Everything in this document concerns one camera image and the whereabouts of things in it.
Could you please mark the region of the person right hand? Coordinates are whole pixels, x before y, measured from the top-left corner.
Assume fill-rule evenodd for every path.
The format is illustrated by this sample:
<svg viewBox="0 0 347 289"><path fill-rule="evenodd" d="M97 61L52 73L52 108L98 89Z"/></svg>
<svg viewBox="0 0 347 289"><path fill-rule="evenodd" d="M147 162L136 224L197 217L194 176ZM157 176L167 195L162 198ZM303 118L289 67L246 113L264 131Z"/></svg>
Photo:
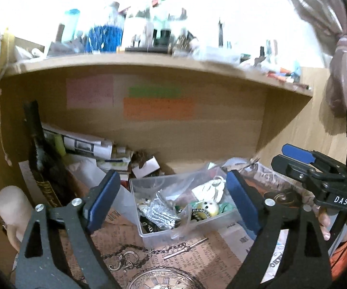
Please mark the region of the person right hand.
<svg viewBox="0 0 347 289"><path fill-rule="evenodd" d="M322 231L322 235L324 237L325 241L328 241L331 237L331 234L329 232L329 226L331 224L329 215L327 214L326 208L319 207L318 211L318 221L320 223L320 230ZM347 242L347 233L342 239L343 243Z"/></svg>

